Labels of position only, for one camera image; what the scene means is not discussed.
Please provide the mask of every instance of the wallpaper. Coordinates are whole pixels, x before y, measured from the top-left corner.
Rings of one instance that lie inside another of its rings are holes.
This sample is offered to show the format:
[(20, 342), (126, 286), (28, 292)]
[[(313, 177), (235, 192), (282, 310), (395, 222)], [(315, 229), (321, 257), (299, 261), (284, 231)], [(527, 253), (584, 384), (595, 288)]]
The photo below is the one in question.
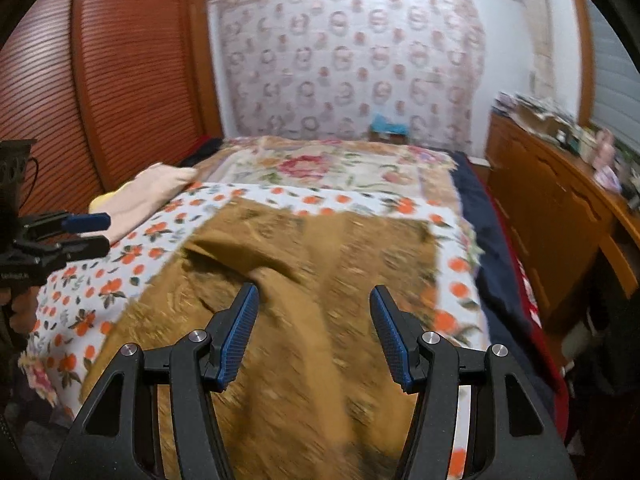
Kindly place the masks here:
[(359, 139), (376, 114), (468, 151), (484, 28), (473, 0), (212, 0), (241, 136)]

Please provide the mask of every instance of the silver pivot bolt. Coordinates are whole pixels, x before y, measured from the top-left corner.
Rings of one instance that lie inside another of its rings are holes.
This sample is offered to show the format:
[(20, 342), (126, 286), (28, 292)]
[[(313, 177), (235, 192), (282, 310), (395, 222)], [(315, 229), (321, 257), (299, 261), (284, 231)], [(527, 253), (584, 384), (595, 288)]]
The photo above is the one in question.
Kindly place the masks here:
[(422, 340), (427, 343), (427, 345), (435, 345), (440, 342), (440, 336), (435, 332), (425, 332), (422, 334)]
[(496, 354), (498, 357), (504, 357), (509, 353), (505, 345), (493, 345), (491, 347), (491, 352)]
[(137, 351), (138, 345), (136, 345), (135, 343), (127, 343), (126, 345), (122, 345), (122, 348), (120, 349), (120, 353), (122, 355), (126, 355), (127, 357), (135, 354)]
[(199, 343), (200, 341), (204, 341), (207, 338), (207, 333), (204, 330), (193, 330), (189, 332), (189, 341), (193, 341), (194, 343)]

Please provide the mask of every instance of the folded pink cloth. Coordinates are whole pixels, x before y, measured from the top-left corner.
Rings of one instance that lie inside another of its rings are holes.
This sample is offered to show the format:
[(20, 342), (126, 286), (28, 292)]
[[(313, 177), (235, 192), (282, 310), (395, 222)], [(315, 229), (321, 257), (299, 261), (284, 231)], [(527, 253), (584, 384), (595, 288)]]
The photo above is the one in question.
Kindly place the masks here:
[(87, 234), (104, 235), (111, 244), (116, 243), (193, 182), (197, 173), (194, 168), (174, 168), (160, 163), (149, 166), (92, 211), (107, 213), (111, 227)]

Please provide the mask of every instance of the brown garment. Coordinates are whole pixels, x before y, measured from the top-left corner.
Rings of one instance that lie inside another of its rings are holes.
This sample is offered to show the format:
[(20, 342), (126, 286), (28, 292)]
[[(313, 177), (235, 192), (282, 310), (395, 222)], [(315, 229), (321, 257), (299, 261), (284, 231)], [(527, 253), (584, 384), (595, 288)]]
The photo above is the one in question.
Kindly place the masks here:
[[(301, 218), (234, 199), (200, 227), (130, 304), (82, 385), (86, 398), (126, 342), (172, 344), (227, 308), (242, 282), (260, 311), (238, 378), (212, 399), (242, 479), (389, 478), (415, 398), (391, 380), (369, 315), (384, 283), (430, 325), (436, 243), (420, 221), (353, 213)], [(169, 395), (160, 389), (162, 455), (179, 478)]]

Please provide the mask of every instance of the black cable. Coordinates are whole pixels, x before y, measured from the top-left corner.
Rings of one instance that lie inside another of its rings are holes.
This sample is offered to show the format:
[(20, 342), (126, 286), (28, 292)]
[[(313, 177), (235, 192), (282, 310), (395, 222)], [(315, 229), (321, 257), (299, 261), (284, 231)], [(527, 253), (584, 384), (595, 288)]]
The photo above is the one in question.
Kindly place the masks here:
[(22, 206), (24, 206), (27, 203), (27, 200), (29, 199), (29, 197), (31, 196), (31, 193), (33, 192), (33, 188), (36, 187), (36, 181), (38, 179), (38, 172), (40, 171), (40, 165), (38, 164), (38, 159), (35, 158), (34, 156), (30, 156), (29, 160), (27, 161), (27, 164), (29, 162), (35, 162), (36, 163), (36, 174), (33, 175), (33, 182), (31, 183), (31, 189), (29, 190), (29, 192), (27, 193), (27, 198), (24, 199), (24, 201), (20, 204), (20, 209), (22, 209)]

